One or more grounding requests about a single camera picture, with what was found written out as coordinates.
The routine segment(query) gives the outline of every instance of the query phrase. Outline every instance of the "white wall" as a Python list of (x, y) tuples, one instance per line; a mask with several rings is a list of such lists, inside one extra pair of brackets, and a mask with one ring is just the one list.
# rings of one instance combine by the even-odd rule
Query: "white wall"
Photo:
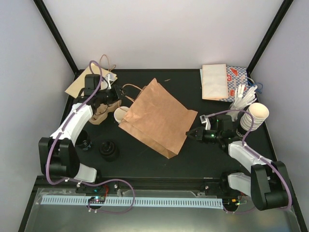
[(295, 0), (253, 71), (264, 84), (259, 99), (267, 126), (287, 168), (309, 226), (309, 1)]
[(73, 73), (31, 0), (0, 4), (0, 231), (18, 230)]
[(45, 0), (77, 66), (247, 67), (282, 0)]

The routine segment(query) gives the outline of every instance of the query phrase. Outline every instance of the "paper bag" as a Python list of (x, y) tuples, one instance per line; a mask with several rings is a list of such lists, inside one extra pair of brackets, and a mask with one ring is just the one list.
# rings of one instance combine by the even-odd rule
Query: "paper bag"
[(187, 110), (153, 79), (119, 127), (169, 159), (180, 152), (196, 116), (196, 111)]
[[(99, 67), (96, 66), (95, 64), (91, 63), (91, 68), (92, 71), (95, 74), (100, 74)], [(117, 80), (116, 74), (109, 72), (105, 69), (102, 69), (103, 76), (105, 77), (107, 74), (111, 74), (110, 76), (110, 83), (114, 82)], [(87, 74), (91, 74), (89, 66), (80, 74), (80, 76), (67, 88), (65, 91), (67, 94), (71, 95), (74, 98), (78, 97), (79, 92), (81, 91), (82, 88), (85, 87), (85, 76)], [(105, 89), (107, 87), (107, 83), (105, 81), (101, 82), (101, 89)]]

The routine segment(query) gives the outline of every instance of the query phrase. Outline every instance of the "white perforated rail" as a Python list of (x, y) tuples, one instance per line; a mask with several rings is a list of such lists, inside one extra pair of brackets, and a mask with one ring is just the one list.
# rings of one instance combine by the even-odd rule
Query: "white perforated rail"
[[(87, 205), (89, 196), (43, 196), (41, 204), (53, 205)], [(130, 206), (132, 197), (107, 197), (104, 204), (92, 203), (90, 205)], [(139, 207), (182, 207), (182, 208), (214, 208), (223, 209), (222, 199), (209, 198), (154, 198), (136, 197), (134, 206)]]

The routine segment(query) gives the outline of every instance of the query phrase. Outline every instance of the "paper cup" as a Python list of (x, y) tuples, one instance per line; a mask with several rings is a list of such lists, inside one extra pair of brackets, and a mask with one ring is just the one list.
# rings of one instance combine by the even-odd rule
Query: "paper cup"
[[(264, 106), (261, 103), (253, 103), (249, 106), (247, 109), (247, 112), (249, 112), (253, 116), (253, 127), (252, 131), (259, 128), (259, 126), (265, 121), (265, 119), (269, 116), (269, 110), (266, 106)], [(248, 114), (244, 114), (241, 117), (240, 125), (236, 130), (236, 133), (242, 137), (251, 127), (252, 125), (252, 119)]]
[(120, 108), (117, 108), (114, 112), (114, 118), (118, 124), (121, 123), (122, 119), (124, 119), (125, 114), (129, 110), (129, 107), (126, 106), (120, 106)]

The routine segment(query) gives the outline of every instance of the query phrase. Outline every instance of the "black table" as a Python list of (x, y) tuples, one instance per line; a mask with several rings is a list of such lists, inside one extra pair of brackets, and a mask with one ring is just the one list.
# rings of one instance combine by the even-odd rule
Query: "black table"
[[(192, 128), (201, 126), (200, 115), (226, 110), (230, 105), (229, 102), (202, 100), (199, 70), (119, 70), (115, 73), (118, 77), (116, 84), (120, 86), (131, 83), (143, 87), (156, 78), (186, 108), (198, 111)], [(126, 89), (133, 98), (139, 93), (133, 87)], [(129, 100), (124, 100), (122, 105), (131, 104)], [(87, 123), (84, 129), (89, 133), (94, 147), (91, 151), (78, 149), (80, 160), (85, 165), (100, 169), (104, 177), (219, 178), (222, 172), (231, 170), (249, 174), (218, 145), (202, 144), (188, 138), (180, 153), (167, 159), (120, 129), (113, 113), (109, 113), (100, 125)], [(274, 160), (268, 138), (266, 127), (263, 125), (253, 131), (246, 142), (261, 155)], [(100, 143), (106, 139), (115, 141), (119, 147), (120, 157), (114, 162), (106, 162), (98, 151)]]

